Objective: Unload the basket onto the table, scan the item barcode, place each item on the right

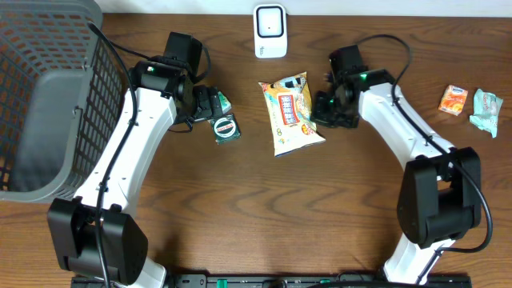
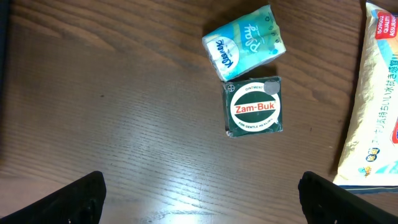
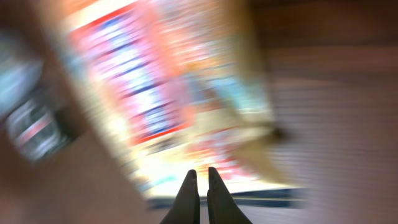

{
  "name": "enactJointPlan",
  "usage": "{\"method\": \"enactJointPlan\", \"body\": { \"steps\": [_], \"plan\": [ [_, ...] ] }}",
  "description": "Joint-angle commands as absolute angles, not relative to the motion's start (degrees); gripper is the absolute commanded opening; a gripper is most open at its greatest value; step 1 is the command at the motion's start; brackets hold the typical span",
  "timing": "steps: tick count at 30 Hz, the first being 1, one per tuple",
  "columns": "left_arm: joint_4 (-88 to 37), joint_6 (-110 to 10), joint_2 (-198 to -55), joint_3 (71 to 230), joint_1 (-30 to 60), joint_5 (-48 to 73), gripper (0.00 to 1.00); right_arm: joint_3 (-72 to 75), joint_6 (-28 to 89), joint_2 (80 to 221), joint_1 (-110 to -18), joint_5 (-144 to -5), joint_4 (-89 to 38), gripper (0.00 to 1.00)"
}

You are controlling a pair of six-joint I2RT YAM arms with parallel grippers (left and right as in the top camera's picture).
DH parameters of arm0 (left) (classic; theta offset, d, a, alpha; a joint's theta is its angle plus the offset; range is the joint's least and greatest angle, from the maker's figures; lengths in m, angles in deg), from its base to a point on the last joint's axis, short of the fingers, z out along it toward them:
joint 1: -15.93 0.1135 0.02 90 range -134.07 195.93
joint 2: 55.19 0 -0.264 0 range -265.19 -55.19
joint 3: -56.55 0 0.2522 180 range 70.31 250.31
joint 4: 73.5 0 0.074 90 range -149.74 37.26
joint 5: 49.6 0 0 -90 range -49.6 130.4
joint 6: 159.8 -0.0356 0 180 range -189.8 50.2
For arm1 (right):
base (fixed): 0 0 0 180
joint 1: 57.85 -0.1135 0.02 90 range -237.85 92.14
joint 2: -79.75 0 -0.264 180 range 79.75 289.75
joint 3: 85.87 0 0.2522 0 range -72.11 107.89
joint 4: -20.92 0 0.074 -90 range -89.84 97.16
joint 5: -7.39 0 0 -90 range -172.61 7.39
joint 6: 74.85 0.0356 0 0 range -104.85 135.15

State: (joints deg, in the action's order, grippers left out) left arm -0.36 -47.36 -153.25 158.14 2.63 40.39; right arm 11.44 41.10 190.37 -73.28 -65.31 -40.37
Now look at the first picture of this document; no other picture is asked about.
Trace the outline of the green white packet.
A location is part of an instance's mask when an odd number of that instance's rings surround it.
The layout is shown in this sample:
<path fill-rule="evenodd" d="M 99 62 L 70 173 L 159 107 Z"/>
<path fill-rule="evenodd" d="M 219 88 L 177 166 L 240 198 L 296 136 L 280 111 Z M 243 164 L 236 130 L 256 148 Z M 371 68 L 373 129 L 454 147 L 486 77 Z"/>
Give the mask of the green white packet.
<path fill-rule="evenodd" d="M 227 114 L 232 108 L 231 102 L 221 91 L 218 92 L 218 98 L 222 108 L 222 113 Z"/>

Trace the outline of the dark green round-label packet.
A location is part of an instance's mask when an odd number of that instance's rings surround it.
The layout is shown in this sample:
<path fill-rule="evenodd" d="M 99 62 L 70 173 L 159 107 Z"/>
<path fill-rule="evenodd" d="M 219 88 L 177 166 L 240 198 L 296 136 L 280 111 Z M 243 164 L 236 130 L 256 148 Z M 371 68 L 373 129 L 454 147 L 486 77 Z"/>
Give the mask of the dark green round-label packet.
<path fill-rule="evenodd" d="M 241 131 L 234 114 L 226 114 L 220 118 L 211 119 L 209 123 L 214 132 L 215 141 L 219 145 L 241 137 Z"/>

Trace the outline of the large yellow snack bag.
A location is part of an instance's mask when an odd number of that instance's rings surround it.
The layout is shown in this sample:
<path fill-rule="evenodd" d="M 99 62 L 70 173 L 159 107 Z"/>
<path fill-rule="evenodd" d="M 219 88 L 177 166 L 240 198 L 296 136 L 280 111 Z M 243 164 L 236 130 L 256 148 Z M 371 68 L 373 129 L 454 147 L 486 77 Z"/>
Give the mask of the large yellow snack bag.
<path fill-rule="evenodd" d="M 307 72 L 259 85 L 270 116 L 275 157 L 325 141 L 310 119 L 312 98 Z"/>

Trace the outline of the orange small packet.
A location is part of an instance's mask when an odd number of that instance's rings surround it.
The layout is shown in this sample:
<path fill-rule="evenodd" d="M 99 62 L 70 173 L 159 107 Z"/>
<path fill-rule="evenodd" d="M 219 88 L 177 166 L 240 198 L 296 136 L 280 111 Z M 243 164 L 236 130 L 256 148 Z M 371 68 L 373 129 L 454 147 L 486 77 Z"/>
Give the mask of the orange small packet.
<path fill-rule="evenodd" d="M 468 91 L 454 85 L 448 85 L 439 103 L 440 111 L 459 116 L 466 102 Z"/>

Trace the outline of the light blue small packet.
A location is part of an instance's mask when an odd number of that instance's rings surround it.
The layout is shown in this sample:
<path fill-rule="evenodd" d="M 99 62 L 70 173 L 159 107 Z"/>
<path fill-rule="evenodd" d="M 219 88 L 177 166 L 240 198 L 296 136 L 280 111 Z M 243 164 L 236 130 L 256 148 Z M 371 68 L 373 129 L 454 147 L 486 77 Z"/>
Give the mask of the light blue small packet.
<path fill-rule="evenodd" d="M 496 138 L 502 104 L 503 100 L 495 94 L 477 89 L 474 94 L 474 113 L 469 117 L 470 123 L 480 130 L 489 132 L 492 138 Z"/>

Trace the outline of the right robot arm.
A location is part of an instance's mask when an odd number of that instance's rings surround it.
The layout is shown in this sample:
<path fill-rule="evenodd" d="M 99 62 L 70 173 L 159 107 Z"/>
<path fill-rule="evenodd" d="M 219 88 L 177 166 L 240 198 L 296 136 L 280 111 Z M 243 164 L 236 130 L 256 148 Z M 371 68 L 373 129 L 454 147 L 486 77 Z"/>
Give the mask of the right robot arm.
<path fill-rule="evenodd" d="M 317 92 L 311 118 L 349 129 L 364 120 L 392 150 L 404 170 L 396 208 L 402 236 L 382 273 L 388 282 L 424 285 L 440 256 L 481 222 L 479 156 L 432 130 L 387 70 L 364 64 L 358 46 L 333 51 L 329 61 L 331 88 Z"/>

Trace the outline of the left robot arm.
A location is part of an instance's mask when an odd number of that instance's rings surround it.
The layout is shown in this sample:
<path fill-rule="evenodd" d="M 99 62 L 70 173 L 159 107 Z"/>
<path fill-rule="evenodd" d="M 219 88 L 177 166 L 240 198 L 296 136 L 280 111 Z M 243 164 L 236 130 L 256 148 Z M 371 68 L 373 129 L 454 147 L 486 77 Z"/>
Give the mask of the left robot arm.
<path fill-rule="evenodd" d="M 102 280 L 104 287 L 162 287 L 166 268 L 151 260 L 135 222 L 140 189 L 164 134 L 173 125 L 223 113 L 198 66 L 207 48 L 170 33 L 163 55 L 143 57 L 125 71 L 129 88 L 121 116 L 87 180 L 71 200 L 55 199 L 47 221 L 59 266 Z"/>

